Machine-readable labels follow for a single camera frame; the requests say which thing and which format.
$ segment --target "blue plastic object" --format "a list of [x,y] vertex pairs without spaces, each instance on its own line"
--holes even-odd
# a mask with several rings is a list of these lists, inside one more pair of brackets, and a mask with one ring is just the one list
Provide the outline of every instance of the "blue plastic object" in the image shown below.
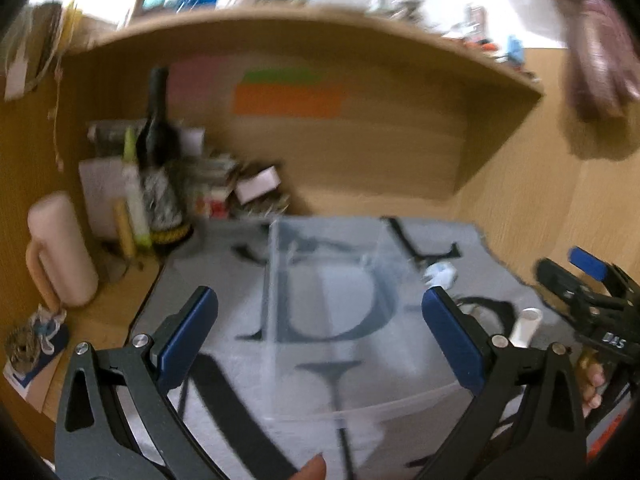
[[475,396],[484,387],[484,362],[471,338],[433,289],[422,297],[422,317],[436,338],[458,382]]
[[580,247],[569,251],[569,262],[599,282],[607,275],[607,264]]
[[183,308],[189,313],[158,356],[157,385],[163,393],[180,386],[187,376],[218,318],[218,297],[209,287],[200,286]]
[[507,58],[518,66],[524,65],[524,48],[522,42],[513,34],[507,38]]

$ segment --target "wooden desk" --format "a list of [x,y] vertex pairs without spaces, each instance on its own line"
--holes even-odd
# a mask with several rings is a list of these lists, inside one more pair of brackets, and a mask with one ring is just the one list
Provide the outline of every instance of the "wooden desk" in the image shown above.
[[95,299],[86,307],[69,309],[69,344],[62,354],[44,401],[42,412],[54,422],[65,381],[66,368],[76,345],[90,342],[95,349],[122,346],[129,335],[129,325],[136,317],[146,295],[153,286],[160,265],[151,256],[139,258],[142,268],[132,266],[117,283],[102,285]]

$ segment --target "paper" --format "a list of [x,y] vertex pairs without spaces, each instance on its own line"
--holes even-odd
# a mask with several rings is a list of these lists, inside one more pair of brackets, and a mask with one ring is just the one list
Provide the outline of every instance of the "paper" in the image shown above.
[[202,156],[204,128],[184,128],[180,130],[180,153],[182,156]]
[[47,364],[26,386],[22,386],[16,380],[14,369],[11,368],[11,363],[9,363],[9,361],[4,365],[2,374],[18,395],[33,406],[38,413],[42,413],[44,400],[47,397],[49,386],[51,385],[53,375],[56,373],[56,368],[58,367],[61,357],[62,352],[55,356],[53,361]]
[[276,169],[271,166],[268,170],[258,173],[253,178],[241,180],[236,185],[236,196],[241,205],[251,202],[255,198],[262,196],[280,185],[280,177]]
[[24,95],[24,85],[27,81],[27,68],[29,63],[25,56],[25,44],[20,45],[14,62],[6,72],[6,85],[4,87],[4,100],[13,101]]
[[78,164],[89,227],[101,240],[118,240],[112,203],[126,195],[119,156],[90,158]]

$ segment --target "wooden shelf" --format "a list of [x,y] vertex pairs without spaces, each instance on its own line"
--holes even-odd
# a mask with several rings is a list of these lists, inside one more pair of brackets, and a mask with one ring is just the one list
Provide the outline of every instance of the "wooden shelf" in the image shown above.
[[437,72],[474,87],[499,86],[543,94],[541,85],[482,52],[420,28],[315,7],[269,4],[162,14],[103,34],[84,52],[153,54],[171,60],[240,52],[354,59],[412,72]]

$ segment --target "bottle label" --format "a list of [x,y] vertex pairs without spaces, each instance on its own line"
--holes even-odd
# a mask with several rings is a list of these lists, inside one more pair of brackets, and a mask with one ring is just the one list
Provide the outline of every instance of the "bottle label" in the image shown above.
[[145,171],[142,193],[152,235],[183,227],[184,216],[164,169]]
[[189,234],[190,229],[191,226],[187,224],[171,229],[170,231],[151,233],[151,241],[157,246],[175,244],[186,237],[186,235]]
[[133,236],[139,247],[151,248],[151,236],[146,216],[145,200],[142,195],[140,173],[135,164],[124,164],[122,168],[124,190]]

